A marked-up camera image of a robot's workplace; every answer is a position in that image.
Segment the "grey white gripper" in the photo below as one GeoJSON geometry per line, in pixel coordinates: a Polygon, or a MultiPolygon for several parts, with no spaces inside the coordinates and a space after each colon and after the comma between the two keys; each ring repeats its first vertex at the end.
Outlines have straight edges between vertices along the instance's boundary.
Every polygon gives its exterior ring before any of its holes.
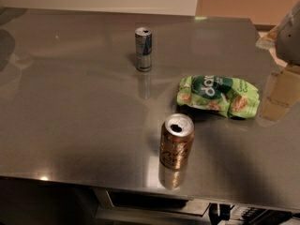
{"type": "Polygon", "coordinates": [[[264,50],[276,48],[277,58],[293,64],[279,73],[272,72],[265,87],[262,116],[278,121],[300,100],[300,1],[279,26],[257,40],[256,46],[264,50]]]}

